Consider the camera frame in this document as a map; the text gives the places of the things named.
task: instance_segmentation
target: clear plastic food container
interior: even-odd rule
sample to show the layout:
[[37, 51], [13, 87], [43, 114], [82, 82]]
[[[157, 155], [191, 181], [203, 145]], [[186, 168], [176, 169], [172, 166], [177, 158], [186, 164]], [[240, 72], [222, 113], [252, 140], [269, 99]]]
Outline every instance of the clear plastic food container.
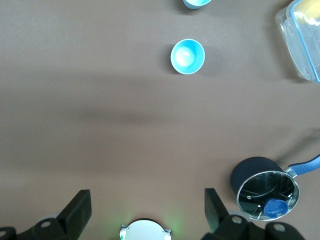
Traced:
[[295, 0], [276, 21], [300, 77], [320, 84], [320, 0]]

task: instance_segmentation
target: blue cup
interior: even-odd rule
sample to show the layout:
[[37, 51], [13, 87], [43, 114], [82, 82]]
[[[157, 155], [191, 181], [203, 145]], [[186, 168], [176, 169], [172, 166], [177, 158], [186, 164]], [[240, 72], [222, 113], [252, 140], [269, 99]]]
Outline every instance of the blue cup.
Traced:
[[183, 0], [183, 2], [188, 8], [196, 10], [210, 3], [211, 0]]
[[196, 40], [181, 40], [172, 49], [171, 63], [178, 73], [194, 74], [203, 66], [204, 62], [205, 50]]

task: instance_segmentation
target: white dome device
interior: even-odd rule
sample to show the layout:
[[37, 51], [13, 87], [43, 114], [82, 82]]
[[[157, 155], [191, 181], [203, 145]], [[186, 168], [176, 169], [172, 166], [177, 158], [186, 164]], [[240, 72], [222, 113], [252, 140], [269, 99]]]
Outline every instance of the white dome device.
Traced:
[[171, 240], [171, 230], [151, 219], [138, 219], [129, 226], [121, 225], [120, 240]]

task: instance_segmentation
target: light blue bowl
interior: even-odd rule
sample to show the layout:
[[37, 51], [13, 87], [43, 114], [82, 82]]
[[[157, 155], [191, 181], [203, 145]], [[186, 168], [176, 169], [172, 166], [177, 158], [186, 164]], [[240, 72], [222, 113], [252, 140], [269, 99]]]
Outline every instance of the light blue bowl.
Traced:
[[172, 49], [171, 63], [178, 73], [194, 74], [202, 67], [204, 62], [205, 50], [196, 40], [181, 40]]
[[211, 0], [183, 0], [184, 4], [190, 9], [198, 9], [211, 2]]

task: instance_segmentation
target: pot handle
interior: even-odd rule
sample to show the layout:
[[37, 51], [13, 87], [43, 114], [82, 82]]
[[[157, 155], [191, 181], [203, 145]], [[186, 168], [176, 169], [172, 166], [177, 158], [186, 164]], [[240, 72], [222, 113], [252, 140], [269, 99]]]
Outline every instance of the pot handle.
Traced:
[[298, 175], [307, 174], [312, 172], [318, 168], [320, 168], [320, 155], [311, 159], [310, 161], [294, 163], [288, 166], [288, 170], [286, 171], [292, 177], [296, 177]]

